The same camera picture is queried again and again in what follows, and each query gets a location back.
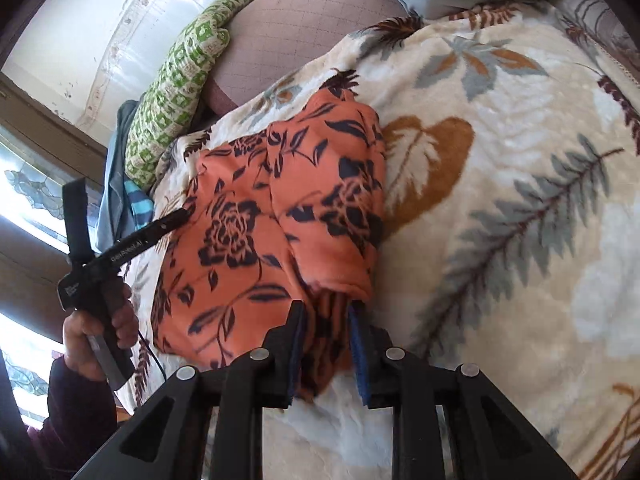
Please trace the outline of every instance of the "orange fabric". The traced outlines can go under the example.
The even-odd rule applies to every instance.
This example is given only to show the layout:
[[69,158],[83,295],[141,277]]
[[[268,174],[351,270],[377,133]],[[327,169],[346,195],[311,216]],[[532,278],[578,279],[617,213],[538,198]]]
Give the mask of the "orange fabric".
[[385,163],[377,114],[354,100],[347,76],[290,120],[200,153],[184,205],[192,215],[156,288],[159,349],[227,365],[303,300],[300,392],[319,393],[351,365],[346,308],[372,295]]

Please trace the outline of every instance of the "dark purple sleeve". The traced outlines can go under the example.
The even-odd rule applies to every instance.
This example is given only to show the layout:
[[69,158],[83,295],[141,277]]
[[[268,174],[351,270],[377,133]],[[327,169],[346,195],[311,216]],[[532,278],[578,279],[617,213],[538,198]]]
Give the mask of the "dark purple sleeve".
[[47,396],[49,418],[28,433],[54,480],[70,479],[116,431],[113,393],[106,381],[85,379],[53,361]]

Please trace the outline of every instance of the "white wall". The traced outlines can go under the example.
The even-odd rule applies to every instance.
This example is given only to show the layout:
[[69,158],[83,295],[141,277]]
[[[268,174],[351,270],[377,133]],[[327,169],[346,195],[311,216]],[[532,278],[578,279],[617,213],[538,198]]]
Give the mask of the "white wall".
[[180,30],[213,0],[47,0],[2,68],[107,145],[116,112],[153,80]]

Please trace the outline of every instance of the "blue striped cloth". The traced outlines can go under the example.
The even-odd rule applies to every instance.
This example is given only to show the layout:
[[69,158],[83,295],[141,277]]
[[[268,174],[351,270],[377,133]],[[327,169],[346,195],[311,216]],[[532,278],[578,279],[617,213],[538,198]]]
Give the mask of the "blue striped cloth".
[[124,189],[127,192],[127,197],[129,197],[133,221],[137,231],[153,219],[154,203],[148,195],[126,175],[124,176]]

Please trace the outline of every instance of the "hand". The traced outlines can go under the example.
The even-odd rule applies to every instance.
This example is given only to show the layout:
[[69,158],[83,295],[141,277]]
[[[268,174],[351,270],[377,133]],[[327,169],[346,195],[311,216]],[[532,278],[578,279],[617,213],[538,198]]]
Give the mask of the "hand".
[[[131,348],[138,340],[138,318],[129,301],[129,285],[118,276],[104,283],[102,293],[110,310],[114,312],[111,323],[116,329],[118,346],[123,349]],[[106,378],[86,336],[101,335],[103,330],[100,321],[83,310],[76,310],[67,317],[62,327],[67,368],[91,381],[104,381]]]

